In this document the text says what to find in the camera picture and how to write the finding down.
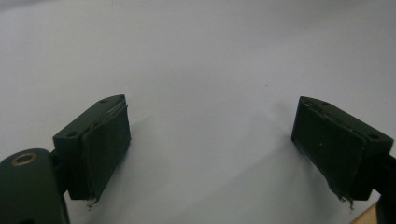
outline white table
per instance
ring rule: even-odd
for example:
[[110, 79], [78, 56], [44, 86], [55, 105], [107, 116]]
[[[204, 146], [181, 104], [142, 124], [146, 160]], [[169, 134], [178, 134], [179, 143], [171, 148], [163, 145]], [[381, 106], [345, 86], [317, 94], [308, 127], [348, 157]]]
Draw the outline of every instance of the white table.
[[301, 95], [396, 137], [394, 0], [2, 0], [0, 159], [53, 149], [91, 104], [126, 94], [133, 143], [78, 223], [348, 223], [299, 154]]

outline dark green mount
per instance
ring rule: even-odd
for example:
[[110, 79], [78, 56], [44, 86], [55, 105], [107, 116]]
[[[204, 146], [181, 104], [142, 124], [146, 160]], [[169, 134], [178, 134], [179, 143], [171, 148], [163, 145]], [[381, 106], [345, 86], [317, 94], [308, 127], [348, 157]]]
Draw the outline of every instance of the dark green mount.
[[[377, 211], [385, 216], [382, 223], [396, 223], [396, 160], [389, 155], [393, 139], [334, 105], [302, 96], [291, 140], [340, 199], [368, 200], [376, 189], [387, 204]], [[385, 210], [392, 212], [384, 215]]]
[[0, 163], [0, 223], [69, 223], [64, 204], [98, 201], [131, 141], [124, 95], [103, 99], [55, 134], [55, 149], [33, 148]]

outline metal ring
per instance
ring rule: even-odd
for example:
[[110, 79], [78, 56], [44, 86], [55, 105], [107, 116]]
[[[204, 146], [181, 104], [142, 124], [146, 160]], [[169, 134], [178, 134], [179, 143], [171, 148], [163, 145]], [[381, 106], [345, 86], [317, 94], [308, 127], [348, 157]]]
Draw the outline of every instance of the metal ring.
[[35, 161], [35, 159], [37, 159], [36, 153], [27, 152], [27, 153], [23, 153], [23, 154], [15, 157], [14, 159], [12, 159], [11, 164], [13, 166], [22, 166], [22, 165], [29, 164], [32, 161]]

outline circular hole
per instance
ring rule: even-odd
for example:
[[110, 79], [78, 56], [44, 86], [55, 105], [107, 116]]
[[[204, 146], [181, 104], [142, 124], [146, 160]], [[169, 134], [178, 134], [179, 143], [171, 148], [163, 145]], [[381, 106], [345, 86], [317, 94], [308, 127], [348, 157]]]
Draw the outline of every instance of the circular hole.
[[369, 137], [370, 137], [370, 138], [373, 138], [373, 139], [378, 139], [378, 138], [379, 138], [378, 135], [373, 134], [373, 133], [370, 133], [370, 134], [369, 134]]
[[66, 137], [73, 137], [73, 136], [76, 136], [76, 132], [70, 132], [70, 133], [67, 133], [66, 134]]
[[14, 166], [22, 166], [32, 161], [35, 161], [35, 159], [37, 159], [37, 154], [35, 154], [34, 152], [24, 153], [20, 156], [15, 157], [11, 161], [11, 164]]

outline white surface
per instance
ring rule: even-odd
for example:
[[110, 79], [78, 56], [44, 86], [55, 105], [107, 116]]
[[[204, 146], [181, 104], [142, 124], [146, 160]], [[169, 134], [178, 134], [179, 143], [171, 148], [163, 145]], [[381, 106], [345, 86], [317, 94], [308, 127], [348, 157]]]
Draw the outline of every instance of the white surface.
[[0, 158], [125, 93], [133, 144], [77, 223], [348, 223], [290, 141], [300, 95], [396, 137], [393, 0], [0, 2]]

